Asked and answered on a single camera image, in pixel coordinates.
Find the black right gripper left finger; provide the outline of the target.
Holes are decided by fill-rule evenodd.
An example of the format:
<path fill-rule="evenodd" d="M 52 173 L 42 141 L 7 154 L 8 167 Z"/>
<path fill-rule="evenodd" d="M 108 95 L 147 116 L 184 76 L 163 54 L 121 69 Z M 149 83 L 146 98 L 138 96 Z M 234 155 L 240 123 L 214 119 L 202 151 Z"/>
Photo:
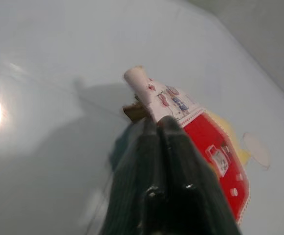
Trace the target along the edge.
<path fill-rule="evenodd" d="M 131 123 L 109 158 L 113 173 L 102 235 L 160 232 L 160 138 L 155 123 Z"/>

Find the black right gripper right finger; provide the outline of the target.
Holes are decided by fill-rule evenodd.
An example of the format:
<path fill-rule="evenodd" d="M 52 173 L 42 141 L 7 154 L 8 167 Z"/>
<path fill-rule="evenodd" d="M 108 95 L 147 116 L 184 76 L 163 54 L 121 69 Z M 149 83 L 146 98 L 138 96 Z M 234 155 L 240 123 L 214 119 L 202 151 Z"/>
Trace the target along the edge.
<path fill-rule="evenodd" d="M 146 198 L 148 235 L 239 235 L 218 179 L 172 117 L 156 127 L 163 187 Z"/>

